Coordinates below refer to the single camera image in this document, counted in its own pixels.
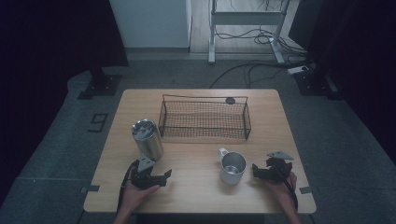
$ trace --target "wooden table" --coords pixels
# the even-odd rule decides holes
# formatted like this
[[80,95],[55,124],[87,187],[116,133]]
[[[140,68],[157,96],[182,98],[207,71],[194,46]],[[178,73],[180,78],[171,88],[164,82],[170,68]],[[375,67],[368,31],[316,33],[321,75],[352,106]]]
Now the wooden table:
[[[138,214],[263,214],[281,212],[262,182],[253,177],[251,164],[265,167],[267,154],[283,151],[294,158],[292,171],[298,176],[297,188],[308,187],[304,168],[290,131],[279,95],[275,90],[127,90],[109,131],[105,148],[84,203],[87,212],[116,212],[120,183],[140,152],[132,137],[132,125],[139,119],[158,122],[163,94],[186,96],[247,96],[251,120],[248,140],[219,138],[163,139],[163,157],[152,175],[172,169],[166,187],[150,195],[136,210]],[[236,186],[219,178],[218,149],[243,154],[247,169]],[[296,190],[299,213],[316,211],[312,193]]]

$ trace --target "mug handle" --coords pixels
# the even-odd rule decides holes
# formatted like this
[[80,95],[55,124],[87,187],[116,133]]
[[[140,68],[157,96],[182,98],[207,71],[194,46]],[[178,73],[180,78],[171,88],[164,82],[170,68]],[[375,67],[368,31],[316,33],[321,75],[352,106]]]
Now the mug handle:
[[223,157],[228,153],[228,150],[225,149],[224,147],[219,148],[219,159],[220,161],[223,159]]

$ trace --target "power strip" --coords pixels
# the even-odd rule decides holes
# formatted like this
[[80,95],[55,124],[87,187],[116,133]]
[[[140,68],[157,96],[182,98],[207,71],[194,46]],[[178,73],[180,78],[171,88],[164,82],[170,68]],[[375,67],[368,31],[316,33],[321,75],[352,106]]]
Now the power strip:
[[295,68],[288,69],[288,74],[294,75],[297,73],[307,72],[308,70],[309,69],[307,66],[295,67]]

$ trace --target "black curtain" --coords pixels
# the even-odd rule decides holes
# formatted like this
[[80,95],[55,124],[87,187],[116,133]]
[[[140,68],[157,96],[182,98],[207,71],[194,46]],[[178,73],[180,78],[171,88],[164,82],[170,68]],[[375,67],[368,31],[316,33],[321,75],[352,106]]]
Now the black curtain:
[[108,0],[0,3],[2,203],[56,117],[67,80],[128,66]]

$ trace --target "metal frame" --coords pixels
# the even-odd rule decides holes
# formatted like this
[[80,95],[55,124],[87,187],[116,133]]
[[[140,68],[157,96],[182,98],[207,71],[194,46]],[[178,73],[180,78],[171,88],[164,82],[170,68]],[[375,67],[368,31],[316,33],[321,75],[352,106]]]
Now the metal frame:
[[270,38],[271,48],[278,63],[284,63],[278,40],[285,21],[290,0],[286,0],[282,11],[271,12],[217,12],[216,0],[212,0],[210,13],[209,63],[215,63],[215,26],[216,25],[276,25],[276,32]]

